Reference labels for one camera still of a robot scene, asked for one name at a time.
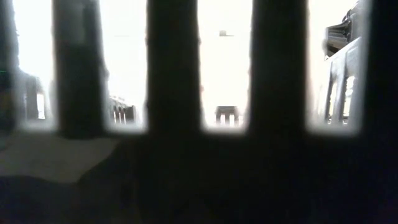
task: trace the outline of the gate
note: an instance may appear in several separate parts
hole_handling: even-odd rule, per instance
[[[96,12],[93,2],[53,0],[57,131],[67,139],[111,136],[104,128],[106,112],[99,110],[104,107],[98,14],[88,14],[82,22],[81,7],[76,6],[90,5]],[[204,133],[196,8],[195,0],[148,1],[149,128],[143,134],[112,135],[123,139],[112,164],[124,162],[123,169],[132,171],[125,176],[127,183],[121,183],[110,181],[115,173],[105,175],[105,169],[100,173],[104,175],[95,176],[103,179],[102,187],[126,193],[136,186],[131,198],[121,193],[116,200],[125,200],[127,207],[137,202],[145,223],[176,223],[184,206],[196,200],[206,204],[211,219],[226,223],[385,223],[383,218],[396,215],[398,111],[393,106],[398,63],[390,56],[397,48],[397,3],[373,2],[372,34],[364,38],[367,67],[359,70],[366,74],[367,92],[361,130],[355,136],[310,134],[305,129],[307,5],[299,0],[254,1],[248,130],[239,135]],[[0,16],[8,12],[3,8]],[[94,29],[81,40],[76,35],[81,29],[70,24],[85,22]],[[17,67],[11,59],[7,66]],[[344,119],[344,74],[331,74],[339,87],[332,123]],[[91,209],[84,212],[93,220],[118,214],[121,208]]]

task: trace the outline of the railing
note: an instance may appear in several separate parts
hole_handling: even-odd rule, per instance
[[[346,124],[354,109],[352,97],[359,78],[360,44],[358,38],[325,61],[328,68],[326,79],[320,87],[318,120],[322,123]]]
[[[25,87],[22,91],[24,97],[24,106],[22,107],[22,119],[28,121],[38,120],[39,118],[39,104],[37,100],[38,95],[43,95],[47,98],[48,95],[44,93],[42,82],[39,78],[25,74]],[[44,100],[44,119],[47,119],[50,114],[49,101]],[[129,106],[122,102],[119,98],[109,97],[108,99],[109,114],[111,122],[116,124],[127,124],[134,122],[136,117],[135,106]]]

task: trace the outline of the overexposed sky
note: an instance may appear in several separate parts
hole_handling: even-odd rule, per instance
[[[19,32],[21,69],[43,80],[53,77],[51,0],[13,0]],[[146,0],[100,0],[109,89],[130,103],[142,101],[146,87]],[[339,23],[356,0],[309,0],[310,25]],[[205,39],[220,29],[247,34],[250,0],[199,0],[200,34]]]

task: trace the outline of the metal bar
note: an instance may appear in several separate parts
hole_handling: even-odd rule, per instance
[[[334,79],[333,79],[333,74],[332,74],[332,66],[333,63],[330,64],[330,71],[329,71],[329,86],[328,86],[328,91],[326,95],[326,105],[321,105],[325,107],[325,110],[323,112],[323,121],[328,121],[329,116],[330,116],[330,106],[331,106],[331,93],[333,91],[333,84],[334,84]]]
[[[0,1],[0,133],[9,134],[24,116],[22,94],[17,84],[18,41],[11,1]]]
[[[303,131],[307,2],[256,0],[253,5],[249,132]]]
[[[239,114],[238,113],[234,114],[234,125],[235,126],[239,125]]]
[[[366,81],[358,80],[356,84],[364,86],[364,89],[355,90],[360,93],[365,90],[363,104],[358,103],[364,106],[364,130],[370,138],[387,139],[388,136],[396,137],[398,124],[398,108],[392,106],[398,102],[398,63],[395,57],[398,48],[397,3],[386,0],[371,2],[371,21],[366,21],[370,28],[364,31],[368,35],[364,35],[364,46],[361,47],[361,60],[365,66],[359,69],[359,74],[366,74]],[[389,146],[380,150],[393,148]]]
[[[129,106],[126,109],[126,120],[128,122],[134,121],[135,120],[135,116],[134,116],[134,107],[133,106]]]
[[[114,123],[114,106],[113,104],[110,104],[109,106],[109,116],[110,116],[110,122]]]
[[[149,0],[147,8],[149,132],[197,132],[197,2]]]
[[[229,116],[230,116],[231,114],[225,114],[225,124],[227,124],[228,126],[231,124],[231,121],[229,120]]]
[[[102,54],[96,44],[98,29],[92,28],[100,22],[95,11],[86,10],[97,3],[53,0],[59,125],[67,138],[103,134]]]

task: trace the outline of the grate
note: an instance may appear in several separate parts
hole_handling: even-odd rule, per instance
[[[0,16],[11,24],[8,2],[0,2]],[[366,223],[376,217],[378,203],[391,197],[387,193],[397,195],[389,174],[395,176],[396,169],[391,156],[397,146],[397,109],[392,105],[397,101],[398,63],[391,56],[396,54],[398,26],[386,25],[398,21],[396,4],[373,3],[372,34],[363,38],[369,46],[367,67],[359,69],[367,74],[364,122],[359,135],[343,138],[305,129],[305,1],[254,1],[250,120],[247,132],[235,136],[200,129],[196,1],[149,0],[149,131],[140,138],[128,136],[120,146],[134,149],[138,161],[143,219],[167,223],[184,198],[197,194],[212,201],[224,195],[219,200],[229,211],[239,210],[239,217],[216,203],[208,206],[225,219],[231,215],[231,223],[249,218],[304,223],[314,216]],[[109,136],[103,122],[108,112],[101,110],[105,77],[97,2],[53,0],[53,14],[59,133],[69,139]],[[1,26],[0,33],[9,34],[7,68],[17,73],[10,27]],[[113,111],[121,116],[122,108]],[[381,163],[388,169],[381,169]]]

